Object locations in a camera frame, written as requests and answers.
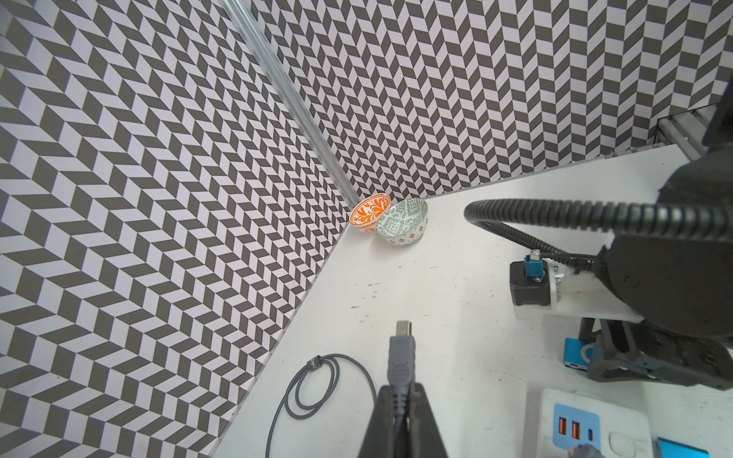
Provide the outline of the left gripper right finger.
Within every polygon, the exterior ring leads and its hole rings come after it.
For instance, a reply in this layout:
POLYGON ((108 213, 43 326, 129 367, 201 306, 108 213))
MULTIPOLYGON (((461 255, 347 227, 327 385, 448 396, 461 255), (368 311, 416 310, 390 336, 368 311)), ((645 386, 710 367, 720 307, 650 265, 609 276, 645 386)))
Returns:
POLYGON ((448 458, 425 387, 414 384, 408 401, 408 456, 448 458))

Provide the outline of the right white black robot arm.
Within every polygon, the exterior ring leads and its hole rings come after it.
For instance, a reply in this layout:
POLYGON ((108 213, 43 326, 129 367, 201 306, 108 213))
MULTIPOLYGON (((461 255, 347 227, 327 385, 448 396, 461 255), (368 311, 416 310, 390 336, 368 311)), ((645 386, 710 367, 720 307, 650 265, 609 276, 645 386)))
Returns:
POLYGON ((563 362, 596 382, 732 387, 732 93, 658 123, 687 164, 653 203, 479 200, 469 223, 527 251, 517 313, 580 319, 563 362))

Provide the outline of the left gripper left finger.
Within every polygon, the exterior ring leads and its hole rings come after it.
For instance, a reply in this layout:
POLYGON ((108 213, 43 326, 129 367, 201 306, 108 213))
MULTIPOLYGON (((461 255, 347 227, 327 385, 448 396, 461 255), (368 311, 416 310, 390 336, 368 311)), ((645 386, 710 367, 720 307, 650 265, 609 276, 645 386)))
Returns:
POLYGON ((394 402, 389 385, 379 389, 359 458, 394 457, 394 402))

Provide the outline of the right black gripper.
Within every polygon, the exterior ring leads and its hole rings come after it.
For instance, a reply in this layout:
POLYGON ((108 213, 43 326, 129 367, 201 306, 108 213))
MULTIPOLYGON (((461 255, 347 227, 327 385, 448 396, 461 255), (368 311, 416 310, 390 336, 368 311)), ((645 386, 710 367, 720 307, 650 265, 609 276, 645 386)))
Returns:
POLYGON ((578 337, 592 347, 587 366, 592 381, 732 389, 732 356, 716 340, 670 333, 646 322, 592 318, 581 320, 578 337))

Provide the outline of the teal mp3 player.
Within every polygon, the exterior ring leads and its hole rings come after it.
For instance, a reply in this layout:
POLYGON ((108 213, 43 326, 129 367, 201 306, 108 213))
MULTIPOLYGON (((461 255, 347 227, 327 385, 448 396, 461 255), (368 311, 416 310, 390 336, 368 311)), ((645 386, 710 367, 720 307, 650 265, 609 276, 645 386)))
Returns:
POLYGON ((563 347, 563 364, 567 368, 587 371, 593 359, 594 348, 594 343, 566 338, 563 347))

